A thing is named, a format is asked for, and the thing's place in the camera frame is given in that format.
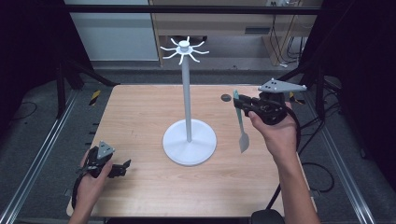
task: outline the gray floor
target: gray floor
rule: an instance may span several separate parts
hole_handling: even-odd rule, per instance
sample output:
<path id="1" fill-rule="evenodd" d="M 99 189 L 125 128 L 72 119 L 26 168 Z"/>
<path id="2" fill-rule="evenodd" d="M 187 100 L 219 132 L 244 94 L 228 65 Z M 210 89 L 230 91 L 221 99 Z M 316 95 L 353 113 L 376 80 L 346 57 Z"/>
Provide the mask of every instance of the gray floor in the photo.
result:
<path id="1" fill-rule="evenodd" d="M 199 64 L 191 63 L 191 84 L 261 85 L 271 77 L 286 74 L 293 67 L 292 64 L 288 68 L 270 65 L 262 40 L 257 36 L 245 38 L 210 36 L 205 43 L 205 49 L 200 50 L 210 50 L 211 54 L 205 57 L 197 56 L 196 58 L 201 60 Z M 178 63 L 178 59 L 165 61 L 163 67 L 155 62 L 121 63 L 117 70 L 115 70 L 117 66 L 114 66 L 114 64 L 117 65 L 116 63 L 98 63 L 97 71 L 120 83 L 178 84 L 181 83 L 181 74 L 179 67 L 174 66 L 175 63 Z M 86 84 L 83 90 L 78 91 L 70 116 L 18 214 L 20 222 L 24 220 L 31 223 L 33 221 L 62 223 L 68 219 L 65 208 L 69 198 L 64 196 L 64 190 L 71 189 L 73 186 L 76 178 L 75 169 L 92 142 L 112 89 L 85 75 L 82 77 Z M 94 106 L 89 105 L 92 94 L 96 90 L 101 91 L 98 101 Z M 67 88 L 66 92 L 70 94 L 71 91 Z M 297 99 L 308 100 L 307 97 L 314 97 L 313 91 L 304 95 L 296 93 Z M 327 97 L 326 100 L 328 102 L 326 106 L 337 102 L 333 95 Z M 25 119 L 13 120 L 6 135 L 0 139 L 0 184 L 2 187 L 0 211 L 7 207 L 17 191 L 55 122 L 57 112 L 55 82 L 29 91 L 24 102 L 35 103 L 36 111 L 35 105 L 31 103 L 21 105 L 16 118 L 35 112 Z M 308 105 L 293 104 L 293 109 L 302 124 L 314 117 Z M 378 171 L 375 163 L 361 158 L 359 146 L 345 118 L 337 112 L 335 109 L 328 113 L 326 128 L 332 134 L 332 139 L 352 173 L 364 201 L 367 202 L 376 223 L 396 223 L 395 192 Z M 302 145 L 315 129 L 316 126 L 312 126 L 304 130 Z M 320 134 L 309 143 L 301 160 L 319 163 L 334 175 L 334 188 L 330 192 L 316 195 L 315 198 L 322 222 L 361 223 L 329 156 L 329 149 Z M 319 168 L 305 166 L 304 170 L 311 187 L 326 189 L 330 186 L 329 176 Z"/>

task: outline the white pole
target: white pole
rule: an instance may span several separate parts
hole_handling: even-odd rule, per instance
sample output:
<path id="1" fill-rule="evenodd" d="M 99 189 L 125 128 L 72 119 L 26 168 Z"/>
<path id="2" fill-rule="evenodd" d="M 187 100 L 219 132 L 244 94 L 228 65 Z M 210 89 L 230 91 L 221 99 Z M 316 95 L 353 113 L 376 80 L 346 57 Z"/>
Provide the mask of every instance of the white pole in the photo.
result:
<path id="1" fill-rule="evenodd" d="M 186 115 L 186 133 L 187 142 L 191 142 L 191 100 L 190 100 L 190 68 L 189 57 L 184 57 L 181 64 L 181 75 L 183 79 L 183 93 L 184 93 L 184 112 Z"/>

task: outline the wooden table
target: wooden table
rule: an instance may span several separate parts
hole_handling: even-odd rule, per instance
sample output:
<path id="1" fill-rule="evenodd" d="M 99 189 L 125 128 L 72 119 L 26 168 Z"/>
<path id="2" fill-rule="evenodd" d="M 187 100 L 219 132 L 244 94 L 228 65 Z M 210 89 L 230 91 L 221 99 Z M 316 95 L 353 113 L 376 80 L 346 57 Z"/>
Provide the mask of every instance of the wooden table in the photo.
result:
<path id="1" fill-rule="evenodd" d="M 107 180 L 92 216 L 250 217 L 264 209 L 278 185 L 276 165 L 248 118 L 243 121 L 250 146 L 241 154 L 233 101 L 220 99 L 233 90 L 257 97 L 257 88 L 191 85 L 191 117 L 212 127 L 217 148 L 204 163 L 185 167 L 163 151 L 163 134 L 185 118 L 182 86 L 115 87 L 93 146 L 104 140 L 116 149 L 114 163 L 132 164 L 124 177 Z M 283 215 L 280 196 L 274 208 Z"/>

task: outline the floor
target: floor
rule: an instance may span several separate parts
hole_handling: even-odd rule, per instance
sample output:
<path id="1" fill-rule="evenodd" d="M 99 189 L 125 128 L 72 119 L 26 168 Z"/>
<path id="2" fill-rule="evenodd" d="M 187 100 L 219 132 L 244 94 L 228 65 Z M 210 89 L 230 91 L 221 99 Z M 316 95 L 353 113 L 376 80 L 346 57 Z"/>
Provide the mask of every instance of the floor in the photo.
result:
<path id="1" fill-rule="evenodd" d="M 191 63 L 191 84 L 261 85 L 297 66 L 296 63 L 287 68 L 273 67 L 262 39 L 257 36 L 209 36 L 199 50 L 210 53 L 196 56 L 200 63 Z M 165 60 L 163 66 L 158 62 L 95 62 L 94 66 L 104 77 L 122 84 L 177 84 L 181 83 L 177 63 L 178 59 L 174 58 Z M 86 83 L 81 91 L 71 91 L 67 87 L 72 107 L 64 117 L 64 124 L 57 126 L 56 83 L 50 82 L 25 95 L 24 104 L 7 133 L 0 138 L 0 211 L 3 211 L 0 218 L 4 218 L 10 208 L 13 210 L 10 219 L 15 218 L 17 223 L 66 223 L 67 189 L 73 185 L 79 158 L 92 143 L 112 90 L 90 77 L 81 76 Z M 312 109 L 314 88 L 306 93 L 295 93 L 295 99 L 305 101 L 305 104 L 293 104 L 302 124 L 316 116 Z M 97 90 L 101 93 L 92 106 L 89 102 Z M 342 108 L 331 108 L 338 101 L 335 94 L 326 91 L 325 95 L 326 107 L 330 108 L 325 126 L 309 142 L 301 157 L 302 162 L 326 167 L 334 178 L 333 187 L 327 192 L 332 185 L 329 173 L 315 165 L 304 166 L 311 188 L 318 189 L 313 195 L 322 222 L 396 223 L 396 193 L 375 163 L 361 158 L 359 144 L 342 115 Z M 317 127 L 318 123 L 304 130 L 302 145 Z M 49 133 L 54 133 L 52 139 L 46 139 Z M 93 218 L 92 222 L 100 223 L 102 219 Z"/>

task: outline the person's right hand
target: person's right hand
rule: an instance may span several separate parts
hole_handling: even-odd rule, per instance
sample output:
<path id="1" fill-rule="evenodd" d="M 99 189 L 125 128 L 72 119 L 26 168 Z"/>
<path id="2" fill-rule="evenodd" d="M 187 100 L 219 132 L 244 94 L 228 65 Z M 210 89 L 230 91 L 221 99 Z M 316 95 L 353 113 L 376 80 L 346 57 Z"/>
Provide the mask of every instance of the person's right hand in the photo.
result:
<path id="1" fill-rule="evenodd" d="M 287 161 L 296 156 L 296 123 L 290 115 L 287 115 L 276 125 L 267 125 L 253 111 L 248 113 L 253 126 L 262 134 L 265 145 L 273 155 L 275 162 Z"/>

